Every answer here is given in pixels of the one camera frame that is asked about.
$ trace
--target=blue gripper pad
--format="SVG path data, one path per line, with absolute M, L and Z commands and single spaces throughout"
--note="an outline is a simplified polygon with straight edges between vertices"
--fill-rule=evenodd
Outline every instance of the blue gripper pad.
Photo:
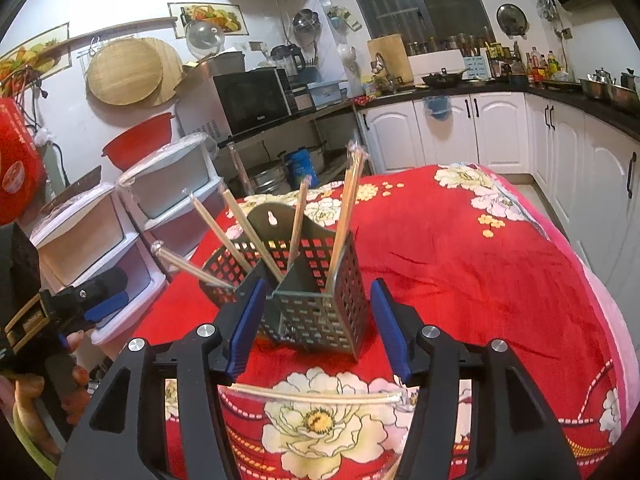
M 92 323 L 98 323 L 109 314 L 113 314 L 117 310 L 125 308 L 129 304 L 129 295 L 126 292 L 120 292 L 115 296 L 111 296 L 108 300 L 94 306 L 84 313 L 84 318 Z
M 226 373 L 235 381 L 246 370 L 249 352 L 260 326 L 268 289 L 264 280 L 258 280 L 247 302 L 234 334 L 229 339 L 229 358 Z
M 400 306 L 411 310 L 412 308 L 397 304 L 391 296 L 389 289 L 386 288 L 385 281 L 382 278 L 378 278 L 371 284 L 370 300 L 373 317 L 376 321 L 380 337 L 382 338 L 382 343 L 385 346 L 386 358 L 389 360 L 389 364 L 391 364 L 393 373 L 400 377 L 404 384 L 407 384 L 411 377 L 408 344 L 412 338 L 408 338 L 407 335 L 402 332 L 399 324 L 400 320 L 398 319 L 398 316 L 402 316 L 402 313 L 395 311 L 397 307 Z M 417 333 L 422 326 L 423 323 L 414 325 L 415 333 Z

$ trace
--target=red floral tablecloth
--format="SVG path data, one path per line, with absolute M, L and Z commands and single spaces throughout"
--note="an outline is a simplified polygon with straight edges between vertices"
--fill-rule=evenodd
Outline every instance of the red floral tablecloth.
M 310 191 L 306 215 L 335 228 L 341 193 L 340 182 Z M 620 358 L 578 260 L 559 250 L 518 197 L 475 166 L 363 178 L 351 223 L 360 269 L 367 295 L 371 282 L 383 277 L 397 301 L 456 339 L 479 345 L 505 339 L 545 394 L 585 478 L 622 431 Z M 296 192 L 253 196 L 241 205 L 249 211 L 268 201 L 293 205 Z M 218 221 L 231 237 L 240 234 L 228 212 Z M 203 264 L 219 246 L 207 235 L 193 261 Z M 175 340 L 216 311 L 196 279 L 182 273 L 136 336 L 152 344 Z M 238 382 L 285 392 L 406 393 L 406 402 L 376 410 L 226 395 L 225 420 L 246 479 L 378 478 L 401 450 L 413 415 L 415 392 L 392 374 L 372 319 L 357 363 L 342 355 L 254 346 Z M 469 386 L 461 381 L 452 478 L 466 463 Z M 175 381 L 166 386 L 166 418 L 172 473 L 185 478 Z

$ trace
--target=faucet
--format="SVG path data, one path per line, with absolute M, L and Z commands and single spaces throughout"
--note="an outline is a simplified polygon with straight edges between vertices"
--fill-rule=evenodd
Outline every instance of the faucet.
M 371 62 L 371 71 L 374 75 L 378 75 L 382 71 L 386 71 L 386 82 L 393 94 L 398 92 L 396 88 L 396 78 L 393 77 L 386 68 L 385 58 L 379 52 L 376 53 L 376 60 Z

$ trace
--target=floor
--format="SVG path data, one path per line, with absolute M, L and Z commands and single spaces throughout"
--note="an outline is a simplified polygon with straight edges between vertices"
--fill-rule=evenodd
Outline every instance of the floor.
M 536 185 L 519 185 L 514 186 L 529 202 L 533 204 L 533 206 L 540 211 L 544 216 L 549 218 L 552 222 L 554 221 L 553 211 L 551 206 L 549 205 L 546 198 L 542 195 L 542 193 L 538 190 Z

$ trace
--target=microwave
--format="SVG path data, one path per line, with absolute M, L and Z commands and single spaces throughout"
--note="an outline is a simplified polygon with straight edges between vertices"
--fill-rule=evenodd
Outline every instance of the microwave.
M 204 132 L 216 143 L 292 114 L 276 68 L 216 75 L 194 86 L 175 105 L 182 134 Z

